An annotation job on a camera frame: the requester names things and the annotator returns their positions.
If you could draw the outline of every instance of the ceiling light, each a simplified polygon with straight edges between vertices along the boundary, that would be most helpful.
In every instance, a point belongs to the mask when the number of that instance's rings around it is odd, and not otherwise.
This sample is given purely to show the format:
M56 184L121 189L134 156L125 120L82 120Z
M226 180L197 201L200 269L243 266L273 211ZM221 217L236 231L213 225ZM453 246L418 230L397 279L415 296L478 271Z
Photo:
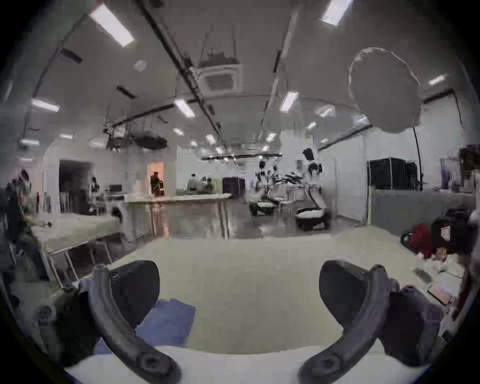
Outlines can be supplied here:
M213 144L216 143L215 137L213 137L213 135L207 135L207 136L205 136L205 139L207 139L207 141L210 145L213 145Z
M32 99L32 105L34 107L39 107L53 112L58 112L60 109L58 105L47 103L46 101L42 101L39 99Z
M445 75L440 75L440 76L435 77L434 79L431 79L431 80L428 82L428 85L429 85L429 86L432 86L432 85L441 83L443 80L445 80Z
M100 24L122 47L134 41L128 29L122 25L105 4L96 8L90 14L90 17Z
M280 106L280 112L288 112L293 102L297 99L298 95L298 92L288 92L283 99L282 105Z
M324 105L315 111L315 114L324 118L327 116L335 117L335 107L333 105Z
M275 140L275 137L276 137L276 133L269 134L267 137L267 142L271 143L273 140Z
M190 108L190 106L187 104L187 102L183 99L176 99L174 101L175 105L182 111L182 113L188 117L192 118L195 116L193 110Z
M39 146L40 145L40 141L37 140L37 139L21 139L20 142L23 144L23 145L34 145L34 146Z
M361 125L361 124L369 124L370 122L368 121L368 118L363 115L363 116L358 116L356 119L355 119L355 124L356 125Z
M88 145L93 148L105 148L107 141L104 138L92 139L88 142Z
M138 60L133 65L133 68L138 72L142 72L146 67L147 67L147 62L145 60Z
M338 25L352 2L353 0L331 0L322 16L322 21L331 25Z

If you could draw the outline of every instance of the ceiling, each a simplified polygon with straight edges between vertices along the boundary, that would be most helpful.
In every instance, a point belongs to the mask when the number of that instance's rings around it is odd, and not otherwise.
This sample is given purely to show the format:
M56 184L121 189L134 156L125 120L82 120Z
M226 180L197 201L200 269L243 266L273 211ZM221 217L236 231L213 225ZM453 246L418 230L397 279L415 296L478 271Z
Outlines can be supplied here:
M279 85L268 118L261 125L274 74L277 50L283 45L292 2L288 0L164 0L164 7L150 13L168 26L180 51L198 64L211 51L232 56L234 46L243 65L241 94L209 99L215 119L221 123L221 140L237 151L261 148L269 132L303 130L311 122L312 142L330 141L355 129L361 112L348 95L348 67L362 48L391 49L405 60L428 91L427 81L446 73L447 81L435 92L450 87L459 68L452 49L436 27L407 0L354 0L338 26L319 20L327 0L300 1L288 56L279 68ZM106 1L135 41L122 48L88 16L64 42L64 47L83 59L80 64L58 55L49 67L38 96L60 105L58 113L32 111L29 124L44 142L59 133L73 134L76 140L102 135L104 124L169 104L175 97L191 98L168 54L131 0ZM138 72L133 65L144 60ZM122 85L135 99L116 90ZM288 113L279 105L288 90L300 97ZM335 116L321 118L314 111L322 105L335 106ZM157 132L169 145L189 147L192 139L203 151L215 152L205 142L214 134L208 119L196 104L193 119L171 108L134 124ZM177 136L179 128L184 136ZM279 135L270 150L279 150Z

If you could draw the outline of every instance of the ceiling vent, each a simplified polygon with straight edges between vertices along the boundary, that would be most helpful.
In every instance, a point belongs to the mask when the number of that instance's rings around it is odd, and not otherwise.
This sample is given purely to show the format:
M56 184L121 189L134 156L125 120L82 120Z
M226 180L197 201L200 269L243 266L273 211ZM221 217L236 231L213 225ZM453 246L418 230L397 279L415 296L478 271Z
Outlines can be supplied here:
M236 58L223 52L209 55L198 68L191 68L204 96L240 93L243 89L243 68Z

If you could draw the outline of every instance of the white desk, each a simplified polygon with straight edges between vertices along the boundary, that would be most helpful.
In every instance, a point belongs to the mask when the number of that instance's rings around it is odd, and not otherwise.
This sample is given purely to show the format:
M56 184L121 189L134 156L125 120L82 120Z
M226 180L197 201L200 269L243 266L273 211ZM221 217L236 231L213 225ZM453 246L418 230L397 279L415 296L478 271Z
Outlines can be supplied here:
M35 222L52 223L51 227L32 226L32 232L41 245L43 263L50 279L55 278L62 286L52 256L64 253L70 268L78 280L77 273L72 265L68 250L86 244L89 241L120 232L120 221L113 216L85 216L72 213L47 214L41 213ZM111 261L110 253L105 244L107 256Z
M159 204L170 204L170 203L188 203L188 202L211 202L211 201L222 201L232 197L231 193L216 193L216 194L199 194L199 195L182 195L182 196L160 196L154 197L151 195L145 196L135 196L128 195L126 202L128 203L159 203Z
M228 237L228 219L226 217L226 210L224 208L224 202L232 197L231 193L216 193L216 194L195 194L195 195L180 195L180 196L160 196L154 197L151 195L128 195L125 199L128 205L144 204L145 210L150 215L150 222L152 233L157 235L154 213L154 206L161 207L168 204L202 204L202 203L216 203L218 205L217 216L222 228L222 237Z

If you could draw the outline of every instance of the person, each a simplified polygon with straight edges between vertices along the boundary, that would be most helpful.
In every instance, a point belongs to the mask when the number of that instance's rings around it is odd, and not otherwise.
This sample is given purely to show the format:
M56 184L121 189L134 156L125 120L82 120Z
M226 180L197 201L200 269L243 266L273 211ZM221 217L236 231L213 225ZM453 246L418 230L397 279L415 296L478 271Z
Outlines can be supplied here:
M207 179L207 185L205 186L205 191L207 193L213 193L213 183L211 178Z
M207 178L206 176L203 176L201 179L200 179L200 185L197 187L198 190L200 191L205 191L206 187L207 187Z
M195 174L192 173L192 177L190 178L190 180L188 180L188 183L187 183L187 191L194 192L196 190L197 190L197 180L195 178Z
M150 176L150 187L152 188L152 194L154 196L160 196L160 178L158 177L158 172L154 172Z

